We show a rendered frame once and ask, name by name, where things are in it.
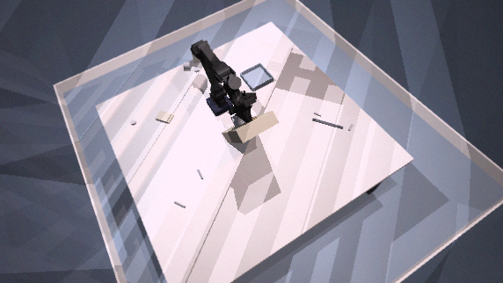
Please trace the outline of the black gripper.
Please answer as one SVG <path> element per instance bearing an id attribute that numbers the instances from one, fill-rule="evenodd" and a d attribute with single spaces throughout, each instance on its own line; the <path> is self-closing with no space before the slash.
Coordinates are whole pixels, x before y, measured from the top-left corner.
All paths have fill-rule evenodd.
<path id="1" fill-rule="evenodd" d="M 232 104 L 234 105 L 232 106 L 233 108 L 229 110 L 229 114 L 231 116 L 235 113 L 238 118 L 248 123 L 252 121 L 252 104 L 256 103 L 257 101 L 253 97 L 247 100 L 244 99 L 242 93 L 243 91 L 238 90 L 229 95 L 228 100 L 231 100 Z"/>

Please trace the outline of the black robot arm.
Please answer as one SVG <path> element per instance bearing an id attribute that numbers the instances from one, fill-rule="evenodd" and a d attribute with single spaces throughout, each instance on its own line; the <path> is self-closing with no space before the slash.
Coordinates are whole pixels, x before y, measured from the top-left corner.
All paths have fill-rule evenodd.
<path id="1" fill-rule="evenodd" d="M 200 60 L 207 74 L 211 84 L 210 97 L 218 108 L 226 105 L 228 102 L 224 96 L 227 94 L 229 96 L 233 92 L 238 91 L 242 85 L 242 81 L 237 76 L 236 71 L 217 58 L 207 41 L 201 40 L 193 44 L 190 49 L 192 54 Z M 251 97 L 257 99 L 256 92 L 243 92 L 244 99 L 247 100 Z"/>

